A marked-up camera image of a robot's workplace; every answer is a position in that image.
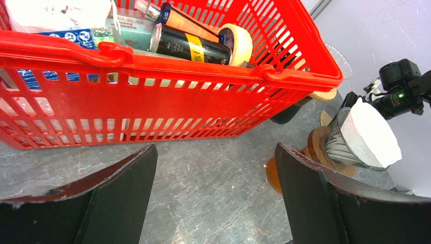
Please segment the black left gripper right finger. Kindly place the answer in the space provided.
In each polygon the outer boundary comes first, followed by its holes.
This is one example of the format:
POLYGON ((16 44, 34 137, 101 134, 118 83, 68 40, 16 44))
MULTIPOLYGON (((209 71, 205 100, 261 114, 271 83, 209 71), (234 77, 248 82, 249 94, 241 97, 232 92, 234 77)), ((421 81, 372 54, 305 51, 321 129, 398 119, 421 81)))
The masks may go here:
POLYGON ((430 199, 377 188, 278 143, 294 243, 430 243, 430 199))

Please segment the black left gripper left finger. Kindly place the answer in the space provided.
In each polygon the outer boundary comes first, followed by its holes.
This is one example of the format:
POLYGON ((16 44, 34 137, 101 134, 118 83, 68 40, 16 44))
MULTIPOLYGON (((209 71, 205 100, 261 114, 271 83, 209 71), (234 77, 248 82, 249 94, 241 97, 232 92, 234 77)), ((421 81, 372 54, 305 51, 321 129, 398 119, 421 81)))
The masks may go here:
POLYGON ((1 200, 1 243, 138 243, 157 161, 151 144, 45 194, 1 200))

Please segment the dark glass coffee dripper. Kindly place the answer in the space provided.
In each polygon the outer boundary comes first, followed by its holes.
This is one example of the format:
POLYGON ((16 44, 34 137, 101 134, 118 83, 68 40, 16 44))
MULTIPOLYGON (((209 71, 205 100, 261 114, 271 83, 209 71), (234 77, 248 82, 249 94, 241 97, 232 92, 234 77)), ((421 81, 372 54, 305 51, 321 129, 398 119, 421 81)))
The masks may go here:
POLYGON ((325 140, 325 150, 328 156, 336 163, 339 167, 344 166, 356 166, 360 168, 366 168, 377 172, 386 171, 389 167, 383 166, 371 166, 361 160, 348 145, 344 138, 341 128, 344 124, 347 116, 351 111, 351 107, 342 107, 336 113, 336 116, 330 121, 328 127, 331 129, 329 136, 325 140))

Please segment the white paper coffee filter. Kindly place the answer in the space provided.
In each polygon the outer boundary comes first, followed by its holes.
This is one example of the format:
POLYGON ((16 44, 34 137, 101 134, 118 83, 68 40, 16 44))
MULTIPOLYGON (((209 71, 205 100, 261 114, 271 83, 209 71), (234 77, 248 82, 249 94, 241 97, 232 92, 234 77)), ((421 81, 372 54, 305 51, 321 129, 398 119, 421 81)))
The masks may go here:
POLYGON ((357 99, 342 122, 341 135, 354 155, 368 167, 384 170, 402 159, 388 122, 362 98, 357 99))

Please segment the clear glass dripper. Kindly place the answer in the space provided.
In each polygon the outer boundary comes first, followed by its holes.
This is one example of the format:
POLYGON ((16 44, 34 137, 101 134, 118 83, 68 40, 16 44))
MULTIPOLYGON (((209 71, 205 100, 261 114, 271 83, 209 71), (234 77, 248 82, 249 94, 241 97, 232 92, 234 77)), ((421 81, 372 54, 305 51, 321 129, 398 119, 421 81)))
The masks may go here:
POLYGON ((334 60, 336 61, 337 65, 340 67, 341 72, 344 76, 344 79, 351 79, 353 77, 353 69, 348 62, 348 60, 344 57, 344 55, 338 51, 336 48, 331 46, 330 44, 325 44, 331 55, 333 56, 334 60))

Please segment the brown paper coffee filter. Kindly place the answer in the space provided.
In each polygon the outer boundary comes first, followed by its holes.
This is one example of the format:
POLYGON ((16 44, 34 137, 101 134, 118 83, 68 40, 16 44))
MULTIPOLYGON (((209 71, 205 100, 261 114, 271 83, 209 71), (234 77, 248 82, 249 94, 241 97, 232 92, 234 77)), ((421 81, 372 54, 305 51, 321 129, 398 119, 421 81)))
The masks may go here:
POLYGON ((320 115, 320 125, 323 127, 331 127, 333 119, 333 115, 330 115, 326 110, 323 110, 320 115))

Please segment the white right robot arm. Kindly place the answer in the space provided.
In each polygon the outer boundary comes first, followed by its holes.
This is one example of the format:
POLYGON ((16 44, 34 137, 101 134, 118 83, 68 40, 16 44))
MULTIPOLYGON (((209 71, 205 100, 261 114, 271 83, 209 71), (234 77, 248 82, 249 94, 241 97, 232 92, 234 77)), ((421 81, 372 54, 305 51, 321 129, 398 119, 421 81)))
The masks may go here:
POLYGON ((379 70, 379 77, 364 87, 365 95, 347 93, 341 107, 352 107, 357 99, 372 105, 385 120, 411 112, 423 115, 430 104, 430 71, 421 74, 418 66, 402 59, 379 70))

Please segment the amber glass coffee server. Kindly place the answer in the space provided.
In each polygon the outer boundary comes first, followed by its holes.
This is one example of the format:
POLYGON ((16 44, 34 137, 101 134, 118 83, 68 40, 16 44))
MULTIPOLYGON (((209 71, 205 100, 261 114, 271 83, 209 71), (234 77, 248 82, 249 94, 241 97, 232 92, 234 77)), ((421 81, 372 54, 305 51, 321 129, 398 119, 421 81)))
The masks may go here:
MULTIPOLYGON (((298 152, 305 155, 305 156, 310 156, 310 152, 307 149, 307 147, 298 150, 298 152)), ((266 176, 267 176, 268 182, 271 184, 271 186, 274 188, 274 190, 282 195, 282 193, 283 193, 282 192, 282 186, 281 186, 280 180, 279 180, 278 168, 277 168, 275 156, 273 158, 271 158, 267 163, 266 176)), ((303 195, 304 192, 306 192, 306 190, 301 189, 300 192, 303 195)))

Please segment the dark bottle maroon cap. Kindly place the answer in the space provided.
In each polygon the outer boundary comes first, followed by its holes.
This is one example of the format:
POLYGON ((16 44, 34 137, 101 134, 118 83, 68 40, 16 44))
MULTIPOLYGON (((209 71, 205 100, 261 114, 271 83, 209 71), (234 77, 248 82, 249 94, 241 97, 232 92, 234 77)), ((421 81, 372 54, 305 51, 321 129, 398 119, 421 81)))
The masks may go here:
POLYGON ((290 107, 284 109, 280 113, 274 115, 270 118, 270 120, 276 124, 283 125, 288 123, 303 107, 305 104, 307 104, 309 101, 311 101, 312 98, 310 96, 307 96, 300 101, 296 102, 295 104, 291 105, 290 107))

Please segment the blue green small box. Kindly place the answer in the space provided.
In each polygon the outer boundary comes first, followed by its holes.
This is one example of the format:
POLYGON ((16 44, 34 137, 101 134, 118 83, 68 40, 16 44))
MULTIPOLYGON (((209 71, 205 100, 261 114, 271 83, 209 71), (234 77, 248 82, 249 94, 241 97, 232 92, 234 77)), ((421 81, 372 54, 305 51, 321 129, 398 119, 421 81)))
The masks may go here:
MULTIPOLYGON (((55 32, 43 32, 40 35, 62 38, 71 41, 85 49, 98 50, 99 43, 121 43, 118 31, 113 27, 97 27, 75 30, 61 30, 55 32)), ((29 89, 40 90, 40 85, 31 70, 20 69, 21 75, 29 89)))

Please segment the yellow sponge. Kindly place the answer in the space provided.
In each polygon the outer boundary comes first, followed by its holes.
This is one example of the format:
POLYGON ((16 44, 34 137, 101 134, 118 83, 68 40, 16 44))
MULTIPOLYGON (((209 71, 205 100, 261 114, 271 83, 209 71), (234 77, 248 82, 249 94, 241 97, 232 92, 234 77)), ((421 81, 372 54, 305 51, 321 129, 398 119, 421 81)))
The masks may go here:
POLYGON ((246 29, 227 23, 219 28, 218 36, 220 42, 231 50, 230 66, 239 67, 251 60, 253 41, 246 29))

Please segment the black yellow can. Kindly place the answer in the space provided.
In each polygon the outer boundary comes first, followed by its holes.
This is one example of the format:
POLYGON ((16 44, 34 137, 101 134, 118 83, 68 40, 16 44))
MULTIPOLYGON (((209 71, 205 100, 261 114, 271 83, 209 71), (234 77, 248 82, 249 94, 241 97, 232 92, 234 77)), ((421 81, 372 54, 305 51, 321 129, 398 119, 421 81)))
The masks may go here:
POLYGON ((218 42, 158 23, 154 26, 149 50, 153 53, 199 63, 229 65, 231 50, 218 42))

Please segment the teal sponge package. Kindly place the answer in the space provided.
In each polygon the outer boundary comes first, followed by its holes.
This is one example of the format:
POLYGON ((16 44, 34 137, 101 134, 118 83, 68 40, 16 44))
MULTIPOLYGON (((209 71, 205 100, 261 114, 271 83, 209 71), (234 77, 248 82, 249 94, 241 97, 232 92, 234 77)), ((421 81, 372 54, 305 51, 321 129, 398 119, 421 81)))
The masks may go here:
POLYGON ((115 43, 149 51, 155 23, 140 11, 117 8, 116 15, 112 11, 109 13, 106 26, 113 29, 115 43))

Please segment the orange navy can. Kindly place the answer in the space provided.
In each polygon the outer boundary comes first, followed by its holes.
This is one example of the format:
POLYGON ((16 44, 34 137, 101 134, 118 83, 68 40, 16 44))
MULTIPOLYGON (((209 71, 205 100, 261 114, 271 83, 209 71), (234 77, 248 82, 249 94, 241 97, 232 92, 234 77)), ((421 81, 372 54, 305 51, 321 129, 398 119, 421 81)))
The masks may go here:
POLYGON ((213 42, 219 42, 218 30, 192 18, 170 3, 160 7, 151 1, 135 1, 134 8, 155 23, 161 23, 177 30, 192 34, 213 42))

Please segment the white wrapped tissue roll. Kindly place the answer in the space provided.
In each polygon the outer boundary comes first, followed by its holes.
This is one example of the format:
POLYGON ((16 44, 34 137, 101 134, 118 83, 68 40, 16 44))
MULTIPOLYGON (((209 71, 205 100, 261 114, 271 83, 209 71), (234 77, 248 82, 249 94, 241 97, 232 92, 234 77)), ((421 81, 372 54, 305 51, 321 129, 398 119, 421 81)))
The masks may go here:
POLYGON ((116 4, 109 0, 4 1, 11 29, 21 33, 43 33, 104 27, 116 4))

